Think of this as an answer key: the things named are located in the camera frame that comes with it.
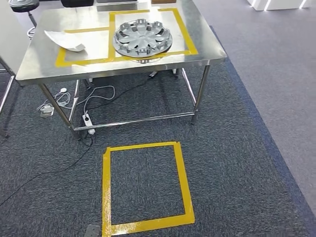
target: white paper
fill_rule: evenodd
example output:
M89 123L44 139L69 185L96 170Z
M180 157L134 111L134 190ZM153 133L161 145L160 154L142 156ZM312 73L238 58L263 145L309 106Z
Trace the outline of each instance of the white paper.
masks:
M53 42L70 51L79 52L85 48L74 34L54 31L44 31L44 33Z

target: table top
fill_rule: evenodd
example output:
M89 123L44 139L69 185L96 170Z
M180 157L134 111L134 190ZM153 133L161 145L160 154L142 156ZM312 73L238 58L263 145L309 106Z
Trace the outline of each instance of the table top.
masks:
M124 22L139 18L161 21L170 30L172 46L165 53L142 59L117 53L112 45L115 31ZM71 52L59 47L48 38L44 30L75 34L86 49ZM205 66L225 57L192 0L52 9L43 12L16 79L28 85L108 77Z

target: stainless steel table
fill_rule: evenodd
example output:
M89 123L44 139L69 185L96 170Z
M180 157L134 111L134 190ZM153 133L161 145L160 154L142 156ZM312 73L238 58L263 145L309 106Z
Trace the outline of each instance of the stainless steel table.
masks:
M161 21L169 28L173 38L170 49L141 60L121 56L112 45L115 29L123 22L145 18ZM76 34L86 50L75 53L53 43L47 31L65 31ZM17 80L20 85L38 84L76 138L78 131L110 127L140 121L192 116L196 119L205 82L211 63L226 57L223 48L200 14L192 0L178 0L173 4L154 4L150 1L103 6L63 8L43 12L36 32L22 62ZM198 96L193 94L183 67L204 66ZM192 112L162 115L137 120L112 122L94 126L74 127L72 122L78 99L80 80L109 77L139 72L177 69L181 71L194 104ZM76 80L72 109L69 117L58 106L46 83Z

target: power strip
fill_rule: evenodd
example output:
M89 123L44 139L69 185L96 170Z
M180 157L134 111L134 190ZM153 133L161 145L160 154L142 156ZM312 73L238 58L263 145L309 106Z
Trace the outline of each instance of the power strip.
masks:
M88 114L82 115L82 118L84 119L84 124L86 126L93 126L93 124L91 122L91 119L90 118L90 116ZM91 135L94 135L94 134L95 134L95 130L94 129L90 129L90 130L88 130L88 133L91 134Z

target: yellow tape square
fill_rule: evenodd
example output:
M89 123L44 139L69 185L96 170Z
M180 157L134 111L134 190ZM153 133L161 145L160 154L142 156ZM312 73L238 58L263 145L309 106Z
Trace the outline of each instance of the yellow tape square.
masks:
M149 147L173 146L183 195L185 214L154 220L111 225L111 152ZM195 221L179 142L160 142L122 147L108 147L103 154L102 184L102 236L115 236L192 224Z
M109 27L100 27L100 28L91 28L91 29L78 29L78 30L65 30L66 33L84 33L84 32L95 32L95 31L109 31L109 53L107 58L99 58L99 59L87 59L87 60L78 60L78 61L66 61L66 52L64 48L60 48L57 57L56 59L56 67L69 67L72 65L88 65L88 64L95 64L95 63L108 63L108 62L119 62L119 61L129 61L129 60L150 60L150 59L157 59L161 57L170 56L170 55L194 55L198 54L193 41L189 34L186 25L179 15L179 11L176 8L161 8L158 9L158 11L170 11L173 12L176 21L178 23L179 28L180 29L183 39L186 42L188 50L184 51L174 51L174 52L164 52L156 54L147 58L131 58L126 56L119 56L115 55L115 50L112 46L112 41L112 37L115 32L115 15L118 14L133 14L133 13L148 13L149 10L129 10L129 11L112 11L109 12L109 26Z

